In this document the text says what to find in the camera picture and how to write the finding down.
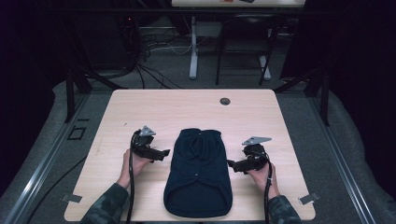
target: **person's arm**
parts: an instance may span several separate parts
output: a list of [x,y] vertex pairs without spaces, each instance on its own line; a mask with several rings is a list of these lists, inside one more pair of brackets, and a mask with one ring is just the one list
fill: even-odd
[[[130,150],[123,155],[120,177],[87,211],[79,223],[101,224],[119,223],[124,206],[128,203],[128,191],[131,184],[129,177]],[[138,176],[150,160],[133,154],[134,177]]]
[[[277,187],[276,182],[276,169],[275,166],[272,165],[272,182],[271,187],[268,191],[268,210],[273,223],[276,224],[298,224],[302,223],[300,217],[298,216],[297,212],[294,210],[293,206],[291,206],[289,200],[284,196],[281,195],[279,189]],[[269,164],[266,164],[263,168],[259,171],[251,170],[247,171],[251,177],[253,178],[254,182],[256,183],[259,190],[264,194],[265,192],[265,185],[267,183],[268,178],[268,170]]]

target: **hand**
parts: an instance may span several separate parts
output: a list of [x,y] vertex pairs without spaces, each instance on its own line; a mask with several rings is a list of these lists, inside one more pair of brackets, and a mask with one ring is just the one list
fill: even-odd
[[[271,181],[271,187],[269,188],[268,191],[268,199],[271,200],[272,198],[280,195],[279,189],[277,188],[277,182],[276,182],[276,170],[275,166],[271,163],[272,165],[272,181]],[[256,183],[256,186],[259,188],[259,190],[264,194],[265,192],[265,186],[267,184],[267,179],[268,179],[268,171],[269,171],[269,163],[267,163],[264,167],[262,167],[260,170],[251,170],[247,171],[250,176],[253,178],[254,183]]]
[[[121,173],[120,177],[117,180],[116,183],[121,185],[123,188],[128,188],[128,186],[131,184],[131,178],[129,177],[129,158],[130,158],[130,149],[127,149],[123,155],[123,162],[122,162],[122,168],[121,168]],[[132,163],[133,163],[133,168],[134,168],[134,177],[137,177],[142,173],[143,168],[151,162],[151,160],[147,158],[141,158],[137,156],[136,154],[132,154]]]

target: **gray carpet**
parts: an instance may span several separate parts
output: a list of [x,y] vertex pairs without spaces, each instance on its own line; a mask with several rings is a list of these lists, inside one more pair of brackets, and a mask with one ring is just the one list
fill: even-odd
[[[150,75],[142,72],[142,77],[147,89],[164,88],[153,76],[159,80],[162,80],[162,76],[169,78],[177,86],[166,79],[164,83],[174,89],[179,87],[185,89],[274,89],[283,84],[279,80],[279,75],[289,42],[290,40],[284,37],[278,39],[274,57],[269,65],[273,79],[264,82],[262,86],[258,85],[260,77],[257,76],[224,76],[220,78],[220,83],[216,86],[216,54],[214,53],[214,44],[216,42],[212,39],[204,40],[199,48],[200,58],[197,79],[189,79],[191,52],[178,54],[171,49],[152,51],[147,61],[141,62],[141,64],[161,71],[161,74],[152,72]],[[183,52],[185,49],[177,49],[177,51]],[[106,76],[111,73],[103,72],[102,74]],[[130,89],[141,89],[143,87],[141,77],[136,71],[127,76],[111,80]],[[94,87],[94,91],[87,96],[86,101],[82,100],[86,104],[78,113],[75,121],[70,124],[71,127],[76,125],[77,128],[84,128],[85,133],[81,140],[64,140],[62,142],[60,153],[54,161],[52,169],[48,173],[40,191],[35,196],[23,222],[26,222],[44,193],[53,186],[58,178],[80,161],[91,147],[111,91],[95,80],[90,80],[90,82]],[[278,94],[277,98],[291,141],[296,150],[297,158],[301,164],[308,190],[316,192],[321,197],[314,204],[317,216],[314,220],[306,223],[361,223],[344,181],[335,166],[331,147],[321,129],[320,120],[316,119],[315,113],[318,112],[311,106],[311,99],[305,98],[302,94],[301,90],[303,87],[304,84],[300,84],[289,92]],[[49,119],[37,138],[25,164],[0,200],[1,223],[6,221],[9,212],[20,198],[35,168],[48,151],[51,150],[58,133],[64,126],[64,83],[54,88],[54,91],[56,93],[56,104],[49,115]],[[78,92],[77,96],[80,99],[85,99]],[[373,213],[375,221],[377,223],[396,223],[395,202],[375,183],[364,161],[364,147],[361,144],[359,133],[342,104],[333,94],[330,97],[329,116],[332,132],[342,149],[352,174],[361,187],[361,192]],[[64,194],[72,193],[82,165],[83,163],[73,169],[69,175],[53,188],[35,211],[31,223],[67,223],[64,220],[66,203],[60,201],[60,198]]]

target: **table top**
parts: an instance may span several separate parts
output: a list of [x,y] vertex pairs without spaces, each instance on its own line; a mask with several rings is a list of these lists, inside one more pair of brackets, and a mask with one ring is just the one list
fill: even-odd
[[[220,103],[228,98],[228,105]],[[262,145],[276,166],[279,190],[290,200],[302,219],[314,218],[311,203],[298,198],[308,194],[290,136],[276,96],[270,90],[120,90],[114,91],[93,140],[88,158],[73,194],[79,203],[70,202],[64,217],[79,221],[89,207],[117,180],[122,155],[134,131],[149,126],[156,135],[152,148],[171,149],[163,161],[148,164],[135,180],[133,221],[208,221],[264,220],[262,195],[250,175],[229,168],[233,207],[223,217],[177,217],[165,209],[163,191],[181,130],[198,128],[221,132],[228,160],[245,159],[242,142],[251,136],[271,137]],[[121,220],[126,219],[125,209]]]
[[173,7],[303,7],[305,0],[172,0]]

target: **camouflage sleeve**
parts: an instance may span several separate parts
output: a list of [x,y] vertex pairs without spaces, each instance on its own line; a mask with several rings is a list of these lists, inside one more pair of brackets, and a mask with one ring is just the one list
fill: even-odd
[[124,205],[128,202],[126,189],[114,183],[88,210],[79,223],[114,223],[120,222]]
[[291,206],[289,200],[283,195],[272,198],[268,202],[268,210],[270,211],[271,220],[275,224],[302,223],[300,217]]

